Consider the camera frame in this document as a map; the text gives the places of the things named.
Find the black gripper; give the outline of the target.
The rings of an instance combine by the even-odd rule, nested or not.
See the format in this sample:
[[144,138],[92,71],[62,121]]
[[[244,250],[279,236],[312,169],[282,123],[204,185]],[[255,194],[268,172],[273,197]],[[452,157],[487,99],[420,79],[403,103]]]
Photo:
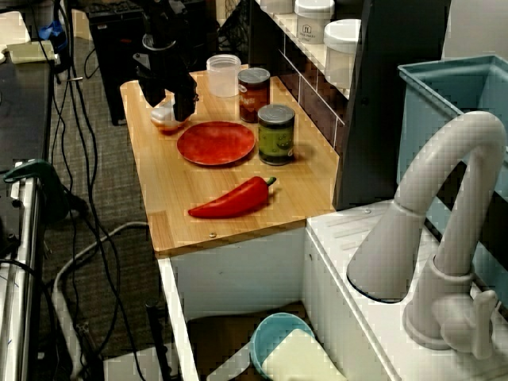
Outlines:
[[176,40],[157,44],[153,37],[143,37],[141,42],[142,50],[133,58],[145,101],[155,107],[166,98],[168,90],[174,94],[175,119],[185,121],[195,112],[198,94],[183,49]]

